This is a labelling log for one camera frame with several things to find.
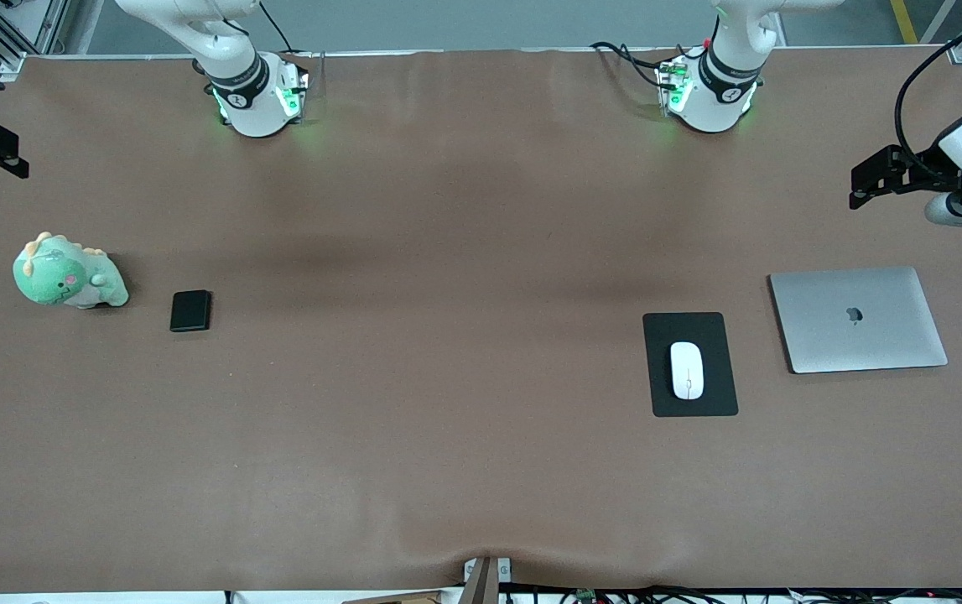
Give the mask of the black phone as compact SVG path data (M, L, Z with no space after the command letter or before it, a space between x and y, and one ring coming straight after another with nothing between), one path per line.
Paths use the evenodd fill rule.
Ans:
M169 329L174 333L207 331L210 328L212 292L205 289L174 292Z

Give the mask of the white computer mouse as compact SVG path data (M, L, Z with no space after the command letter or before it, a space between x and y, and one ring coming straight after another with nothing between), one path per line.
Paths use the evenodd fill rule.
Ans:
M671 390L683 401L699 400L705 390L705 367L698 345L674 341L668 349Z

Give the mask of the black mouse pad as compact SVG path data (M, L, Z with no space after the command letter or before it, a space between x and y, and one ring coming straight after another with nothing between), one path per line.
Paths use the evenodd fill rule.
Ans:
M733 417L739 413L722 314L648 313L642 318L642 326L654 416ZM692 341L702 351L705 390L699 400L679 400L672 393L668 349L674 341Z

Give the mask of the green dinosaur plush toy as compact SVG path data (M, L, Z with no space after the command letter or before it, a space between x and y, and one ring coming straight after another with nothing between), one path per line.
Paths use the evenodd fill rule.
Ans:
M68 305L89 310L121 307L129 292L117 265L100 248L41 232L13 261L14 283L37 305Z

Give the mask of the silver laptop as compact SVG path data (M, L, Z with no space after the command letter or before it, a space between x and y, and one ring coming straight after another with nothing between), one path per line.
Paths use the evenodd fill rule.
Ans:
M768 283L795 374L947 366L909 265L772 273Z

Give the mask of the brown table cover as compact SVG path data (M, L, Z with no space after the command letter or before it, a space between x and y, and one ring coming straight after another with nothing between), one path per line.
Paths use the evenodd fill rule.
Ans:
M0 92L0 592L962 587L962 229L846 206L925 47L780 49L699 135L610 56L331 57L249 140L183 60ZM121 307L37 305L41 232ZM948 363L795 374L768 276L909 265ZM170 332L174 292L212 292ZM725 317L739 413L653 415L642 318Z

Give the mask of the metal table edge bracket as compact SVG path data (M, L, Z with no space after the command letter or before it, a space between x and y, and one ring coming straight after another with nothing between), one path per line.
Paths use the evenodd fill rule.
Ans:
M512 581L512 559L470 559L464 563L464 581L458 604L505 604L501 596L501 585Z

